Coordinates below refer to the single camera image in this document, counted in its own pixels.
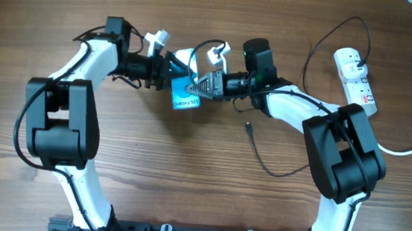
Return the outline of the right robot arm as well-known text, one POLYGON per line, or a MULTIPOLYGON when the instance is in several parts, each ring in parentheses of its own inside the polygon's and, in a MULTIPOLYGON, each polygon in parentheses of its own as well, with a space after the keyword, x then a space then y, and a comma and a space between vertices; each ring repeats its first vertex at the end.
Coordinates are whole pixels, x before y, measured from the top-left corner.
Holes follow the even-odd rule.
POLYGON ((304 136, 311 176, 321 200, 311 231, 352 231, 361 204, 386 175, 370 121, 358 104, 322 102, 278 77, 269 41, 243 44, 245 72, 210 72, 190 80, 187 93, 213 101, 250 98, 255 109, 304 136))

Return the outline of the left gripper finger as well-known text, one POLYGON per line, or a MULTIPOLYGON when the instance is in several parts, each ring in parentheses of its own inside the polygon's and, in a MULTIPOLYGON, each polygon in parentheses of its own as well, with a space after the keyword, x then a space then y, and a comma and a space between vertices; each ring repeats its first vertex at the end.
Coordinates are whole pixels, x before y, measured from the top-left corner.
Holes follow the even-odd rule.
POLYGON ((162 80, 162 89, 175 89, 185 91, 186 86, 190 84, 189 77, 176 77, 174 79, 163 79, 162 80))
POLYGON ((172 52, 167 51, 164 56, 164 71, 165 75, 169 76, 177 76, 177 77, 188 77, 189 76, 189 68, 188 65, 185 64, 183 61, 180 61, 178 57, 176 57, 172 52))

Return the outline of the turquoise screen smartphone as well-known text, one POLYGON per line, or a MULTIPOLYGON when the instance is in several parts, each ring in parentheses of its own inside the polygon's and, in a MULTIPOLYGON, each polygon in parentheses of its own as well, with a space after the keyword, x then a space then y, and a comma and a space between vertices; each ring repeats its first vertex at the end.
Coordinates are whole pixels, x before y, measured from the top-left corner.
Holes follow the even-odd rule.
MULTIPOLYGON (((178 58, 179 61, 182 61, 185 65, 190 64, 190 68, 193 71, 193 78, 197 80, 197 61, 196 58, 193 57, 189 60, 190 55, 193 49, 183 49, 178 50, 174 53, 174 56, 178 58)), ((179 77, 171 80, 171 100, 172 100, 172 108, 174 110, 187 110, 191 108, 198 108, 200 106, 200 97, 188 94, 186 92, 186 87, 191 84, 190 78, 188 76, 179 77)))

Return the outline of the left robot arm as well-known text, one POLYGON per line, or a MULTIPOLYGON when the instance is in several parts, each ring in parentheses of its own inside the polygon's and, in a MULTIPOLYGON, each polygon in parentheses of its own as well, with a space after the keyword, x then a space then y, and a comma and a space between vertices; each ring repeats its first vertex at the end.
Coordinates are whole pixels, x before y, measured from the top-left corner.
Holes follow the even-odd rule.
POLYGON ((188 77, 191 50, 163 53, 169 33, 141 34, 120 16, 75 37, 80 49, 59 71, 31 78, 14 125, 15 152, 28 166, 50 171, 72 209, 53 231, 122 231, 95 167, 100 131, 95 92, 107 76, 135 89, 172 87, 188 77))

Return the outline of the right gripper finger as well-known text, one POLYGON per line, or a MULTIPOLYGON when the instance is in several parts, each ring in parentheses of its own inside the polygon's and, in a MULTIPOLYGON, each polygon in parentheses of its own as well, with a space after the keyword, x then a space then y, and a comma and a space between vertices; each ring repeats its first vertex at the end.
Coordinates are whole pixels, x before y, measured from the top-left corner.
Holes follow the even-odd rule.
POLYGON ((209 72, 206 73, 202 77, 198 77, 196 73, 194 73, 190 77, 189 84, 191 87, 194 87, 195 89, 200 88, 200 89, 211 89, 212 88, 212 82, 213 82, 213 73, 209 72))
POLYGON ((197 96, 200 98, 206 98, 206 99, 211 99, 213 100, 215 97, 212 95, 212 93, 209 92, 204 92, 203 90, 198 89, 197 87, 193 85, 188 85, 185 88, 186 93, 197 96))

